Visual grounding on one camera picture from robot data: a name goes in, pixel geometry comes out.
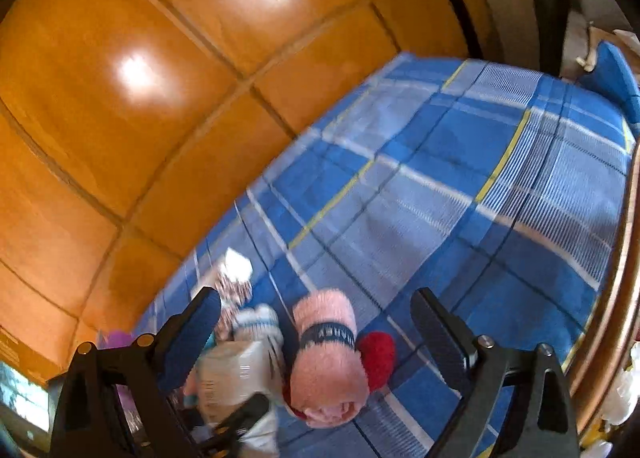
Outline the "blue plaid bed cover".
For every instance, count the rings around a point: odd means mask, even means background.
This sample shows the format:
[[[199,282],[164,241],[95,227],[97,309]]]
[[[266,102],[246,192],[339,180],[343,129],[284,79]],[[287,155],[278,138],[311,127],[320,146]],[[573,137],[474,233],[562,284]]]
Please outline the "blue plaid bed cover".
[[[137,322],[154,332],[228,249],[253,266],[255,304],[297,346],[295,303],[348,297],[362,332],[396,343],[390,383],[344,426],[288,414],[285,457],[422,457],[458,395],[414,328],[430,288],[478,334],[568,364],[614,250],[638,136],[605,97],[547,74],[400,54],[344,97],[243,191]]]

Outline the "white blue striped sock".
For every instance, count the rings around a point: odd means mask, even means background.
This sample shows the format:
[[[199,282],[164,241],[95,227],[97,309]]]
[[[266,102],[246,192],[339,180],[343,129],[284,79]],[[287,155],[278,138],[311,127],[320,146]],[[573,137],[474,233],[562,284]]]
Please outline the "white blue striped sock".
[[[265,343],[270,363],[279,374],[284,371],[283,343],[279,317],[268,304],[240,309],[232,323],[233,340]]]

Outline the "pink sock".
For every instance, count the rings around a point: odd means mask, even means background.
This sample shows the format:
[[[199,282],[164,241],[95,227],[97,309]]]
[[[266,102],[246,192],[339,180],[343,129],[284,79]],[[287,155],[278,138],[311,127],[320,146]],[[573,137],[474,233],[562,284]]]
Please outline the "pink sock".
[[[296,303],[293,318],[298,350],[288,404],[313,429],[352,421],[370,394],[352,303],[337,289],[314,291]]]

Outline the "blue pillow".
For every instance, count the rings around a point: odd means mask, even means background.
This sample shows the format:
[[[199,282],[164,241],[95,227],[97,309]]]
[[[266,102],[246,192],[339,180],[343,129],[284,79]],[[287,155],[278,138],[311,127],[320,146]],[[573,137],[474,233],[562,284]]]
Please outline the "blue pillow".
[[[634,132],[634,136],[638,136],[639,86],[623,51],[604,40],[599,43],[596,54],[596,66],[579,79],[579,84],[591,92],[605,97],[622,109],[629,128]]]

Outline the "red soft item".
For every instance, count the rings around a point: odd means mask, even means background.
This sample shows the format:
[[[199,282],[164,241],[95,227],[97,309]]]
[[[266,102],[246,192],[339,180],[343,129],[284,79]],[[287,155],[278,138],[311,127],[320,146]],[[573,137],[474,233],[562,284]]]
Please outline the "red soft item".
[[[361,363],[367,374],[371,393],[386,386],[395,368],[396,346],[392,336],[386,332],[373,331],[357,342]]]

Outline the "white tissue packet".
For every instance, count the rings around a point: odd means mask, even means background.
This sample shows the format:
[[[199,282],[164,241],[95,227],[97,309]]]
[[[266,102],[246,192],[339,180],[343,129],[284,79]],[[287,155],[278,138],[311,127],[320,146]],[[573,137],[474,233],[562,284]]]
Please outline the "white tissue packet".
[[[241,457],[279,457],[278,414],[271,391],[276,371],[264,341],[227,341],[205,352],[198,363],[198,410],[213,429],[254,394],[268,410],[240,438]]]

